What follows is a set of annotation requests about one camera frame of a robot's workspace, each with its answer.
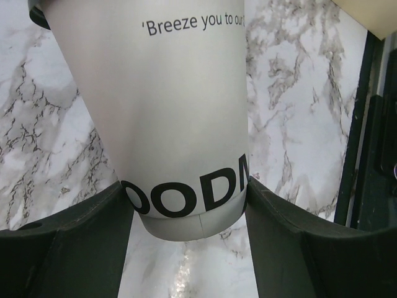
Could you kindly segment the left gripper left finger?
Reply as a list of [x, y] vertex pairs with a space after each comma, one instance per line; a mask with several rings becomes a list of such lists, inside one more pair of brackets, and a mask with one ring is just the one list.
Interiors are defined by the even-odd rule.
[[1, 297], [117, 297], [133, 213], [116, 182], [49, 217], [1, 230]]

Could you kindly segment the brown paper bag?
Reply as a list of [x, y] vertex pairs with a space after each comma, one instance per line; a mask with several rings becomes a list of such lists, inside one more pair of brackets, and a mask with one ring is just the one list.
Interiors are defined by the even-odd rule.
[[380, 40], [396, 33], [396, 0], [332, 1]]

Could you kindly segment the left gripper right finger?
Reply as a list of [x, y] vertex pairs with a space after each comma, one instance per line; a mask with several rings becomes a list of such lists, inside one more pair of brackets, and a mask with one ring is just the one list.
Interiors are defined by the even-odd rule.
[[255, 178], [246, 223], [260, 297], [395, 297], [396, 229], [364, 232], [317, 217]]

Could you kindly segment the white paper cup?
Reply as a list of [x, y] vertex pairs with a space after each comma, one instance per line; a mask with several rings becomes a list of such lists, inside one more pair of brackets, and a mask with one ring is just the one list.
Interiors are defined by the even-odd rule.
[[149, 233], [207, 238], [249, 177], [243, 1], [42, 1], [115, 172]]

